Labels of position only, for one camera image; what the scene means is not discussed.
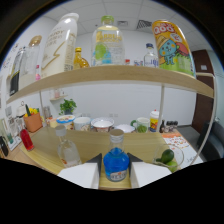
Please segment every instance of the ceiling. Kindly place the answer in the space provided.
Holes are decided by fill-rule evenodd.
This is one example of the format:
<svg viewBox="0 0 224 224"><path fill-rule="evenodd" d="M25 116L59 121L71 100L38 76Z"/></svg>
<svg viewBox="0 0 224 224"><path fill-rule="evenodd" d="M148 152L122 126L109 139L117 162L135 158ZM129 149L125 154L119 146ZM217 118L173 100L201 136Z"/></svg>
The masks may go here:
<svg viewBox="0 0 224 224"><path fill-rule="evenodd" d="M72 0L62 3L43 16L56 22L67 14L79 14L78 35L93 33L101 25L101 17L112 15L114 25L121 30L151 32L151 28L137 29L138 21L153 22L166 19L179 28L185 35L191 51L212 50L212 47L197 28L174 10L151 0ZM128 26L118 26L117 21L128 21Z"/></svg>

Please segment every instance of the orange bottle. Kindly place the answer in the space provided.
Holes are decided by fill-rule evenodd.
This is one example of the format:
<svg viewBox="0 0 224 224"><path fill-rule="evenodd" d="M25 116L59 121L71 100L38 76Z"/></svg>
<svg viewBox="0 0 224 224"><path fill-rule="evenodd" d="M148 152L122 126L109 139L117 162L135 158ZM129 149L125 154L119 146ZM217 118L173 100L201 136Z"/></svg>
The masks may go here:
<svg viewBox="0 0 224 224"><path fill-rule="evenodd" d="M75 48L75 58L74 58L74 62L73 62L74 70L78 69L78 68L88 68L89 67L88 61L86 59L82 58L81 52L82 52L81 47Z"/></svg>

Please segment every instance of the yellow can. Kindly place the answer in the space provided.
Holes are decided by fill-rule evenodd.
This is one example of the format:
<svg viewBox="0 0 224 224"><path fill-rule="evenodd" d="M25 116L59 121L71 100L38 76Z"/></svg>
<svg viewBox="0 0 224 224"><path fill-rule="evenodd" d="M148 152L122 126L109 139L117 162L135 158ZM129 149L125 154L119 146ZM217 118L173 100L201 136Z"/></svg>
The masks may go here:
<svg viewBox="0 0 224 224"><path fill-rule="evenodd" d="M152 31L158 51L159 68L196 77L193 57L181 29L172 22L157 20L152 24Z"/></svg>

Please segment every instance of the wooden shelf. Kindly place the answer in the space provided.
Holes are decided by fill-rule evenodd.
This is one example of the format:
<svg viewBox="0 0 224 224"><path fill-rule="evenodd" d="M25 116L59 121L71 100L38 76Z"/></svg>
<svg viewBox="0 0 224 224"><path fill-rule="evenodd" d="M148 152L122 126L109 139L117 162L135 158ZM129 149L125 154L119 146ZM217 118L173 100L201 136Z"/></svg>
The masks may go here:
<svg viewBox="0 0 224 224"><path fill-rule="evenodd" d="M46 77L15 93L6 103L11 103L23 96L55 86L89 82L98 83L99 81L142 84L148 82L150 85L163 85L169 88L192 91L210 98L214 96L212 88L185 73L131 65L110 65L82 68Z"/></svg>
<svg viewBox="0 0 224 224"><path fill-rule="evenodd" d="M67 130L66 138L76 144L82 163L99 153L102 153L102 158L108 153L109 133ZM28 152L24 146L21 146L21 151L41 168L58 175L64 166L57 154L59 139L55 134L55 129L41 128L31 139L35 148ZM129 152L146 163L152 163L158 144L164 143L164 139L158 132L124 134L125 153ZM99 189L131 189L129 173L121 182L111 182L106 178L102 161Z"/></svg>
<svg viewBox="0 0 224 224"><path fill-rule="evenodd" d="M68 96L68 95L60 96L60 97L58 97L58 98L52 98L52 99L50 99L50 100L51 100L51 101L59 100L59 99L65 98L66 96Z"/></svg>

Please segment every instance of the blue bottle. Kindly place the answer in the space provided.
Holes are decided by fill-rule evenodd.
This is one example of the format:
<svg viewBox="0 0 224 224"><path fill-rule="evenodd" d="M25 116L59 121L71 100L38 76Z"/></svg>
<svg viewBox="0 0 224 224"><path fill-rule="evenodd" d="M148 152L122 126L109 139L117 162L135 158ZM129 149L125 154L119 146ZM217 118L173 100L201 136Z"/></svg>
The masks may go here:
<svg viewBox="0 0 224 224"><path fill-rule="evenodd" d="M127 175L129 157L124 152L124 132L120 129L110 131L109 152L104 156L103 163L108 180L118 182Z"/></svg>

